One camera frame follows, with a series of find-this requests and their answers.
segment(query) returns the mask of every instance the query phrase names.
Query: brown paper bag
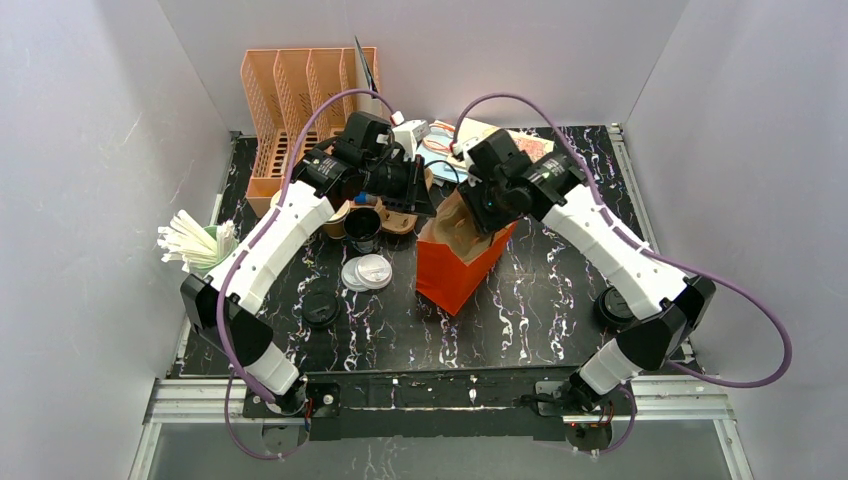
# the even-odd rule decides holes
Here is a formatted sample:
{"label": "brown paper bag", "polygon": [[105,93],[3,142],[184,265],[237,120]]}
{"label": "brown paper bag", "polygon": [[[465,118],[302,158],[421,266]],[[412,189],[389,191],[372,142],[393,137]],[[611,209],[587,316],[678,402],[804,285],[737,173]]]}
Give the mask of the brown paper bag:
{"label": "brown paper bag", "polygon": [[515,222],[480,236],[471,213],[454,191],[418,236],[415,288],[456,315],[506,248]]}

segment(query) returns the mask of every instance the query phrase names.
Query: white wall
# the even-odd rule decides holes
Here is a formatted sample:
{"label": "white wall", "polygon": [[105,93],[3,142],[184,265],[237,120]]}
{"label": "white wall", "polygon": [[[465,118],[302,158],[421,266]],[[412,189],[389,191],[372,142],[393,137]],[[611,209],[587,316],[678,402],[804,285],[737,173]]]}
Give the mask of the white wall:
{"label": "white wall", "polygon": [[228,143],[155,0],[0,2],[0,477],[126,477]]}
{"label": "white wall", "polygon": [[[750,286],[792,334],[783,380],[730,392],[757,478],[846,476],[847,8],[691,2],[625,126],[664,252]],[[780,359],[731,294],[694,341],[725,378]]]}
{"label": "white wall", "polygon": [[[563,124],[627,118],[687,0],[159,0],[230,130],[254,132],[239,69],[249,48],[378,48],[407,118],[455,118],[479,95],[524,93]],[[476,116],[540,119],[511,101]]]}

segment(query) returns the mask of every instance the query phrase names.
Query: black marble surface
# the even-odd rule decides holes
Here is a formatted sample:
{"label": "black marble surface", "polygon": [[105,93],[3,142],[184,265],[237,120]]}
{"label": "black marble surface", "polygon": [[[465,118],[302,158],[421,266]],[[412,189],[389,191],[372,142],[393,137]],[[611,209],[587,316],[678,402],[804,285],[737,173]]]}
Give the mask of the black marble surface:
{"label": "black marble surface", "polygon": [[[552,138],[550,129],[527,133]],[[568,127],[595,172],[601,193],[634,232],[641,230],[606,128]],[[243,238],[257,223],[245,199],[256,139],[236,143],[218,221],[232,218]],[[432,193],[438,203],[448,189]],[[415,232],[424,224],[419,219]],[[604,278],[562,237],[522,220],[506,251],[460,312],[452,317],[415,291],[416,233],[381,234],[380,252],[393,265],[391,284],[377,294],[347,291],[343,263],[354,251],[319,231],[271,287],[259,319],[301,371],[409,370],[580,365],[610,338],[591,318]],[[342,298],[338,322],[313,330],[300,320],[303,294]],[[226,357],[191,333],[180,376],[226,376]]]}

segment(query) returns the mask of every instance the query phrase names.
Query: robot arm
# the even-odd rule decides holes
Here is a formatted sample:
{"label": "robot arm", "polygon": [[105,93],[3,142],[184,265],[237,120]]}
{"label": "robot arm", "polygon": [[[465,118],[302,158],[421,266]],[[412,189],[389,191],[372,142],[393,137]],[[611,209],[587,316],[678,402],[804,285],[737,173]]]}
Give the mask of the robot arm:
{"label": "robot arm", "polygon": [[[272,205],[236,250],[205,279],[190,275],[181,286],[196,332],[222,349],[214,304],[236,258],[244,254],[226,298],[227,336],[245,371],[277,395],[283,411],[302,404],[297,368],[273,342],[271,328],[256,318],[268,290],[307,239],[344,201],[360,191],[379,195],[387,209],[418,215],[435,213],[424,183],[417,144],[429,133],[423,120],[394,129],[363,112],[351,115],[344,132],[307,152],[294,169],[283,205]],[[251,240],[272,222],[251,248]]]}
{"label": "robot arm", "polygon": [[533,163],[505,130],[463,146],[471,181],[458,188],[477,230],[532,216],[565,237],[623,297],[635,326],[619,333],[569,379],[564,402],[591,410],[619,384],[657,370],[688,338],[715,293],[712,281],[645,257],[613,229],[647,245],[611,212],[609,225],[582,171],[561,153]]}

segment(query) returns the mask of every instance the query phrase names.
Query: stack of lids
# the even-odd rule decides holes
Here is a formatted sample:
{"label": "stack of lids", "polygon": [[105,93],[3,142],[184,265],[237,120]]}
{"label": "stack of lids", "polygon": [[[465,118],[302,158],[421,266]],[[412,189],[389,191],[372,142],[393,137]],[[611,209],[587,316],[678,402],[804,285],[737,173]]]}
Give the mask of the stack of lids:
{"label": "stack of lids", "polygon": [[392,280],[392,266],[380,255],[365,255],[342,267],[342,282],[354,292],[379,290]]}

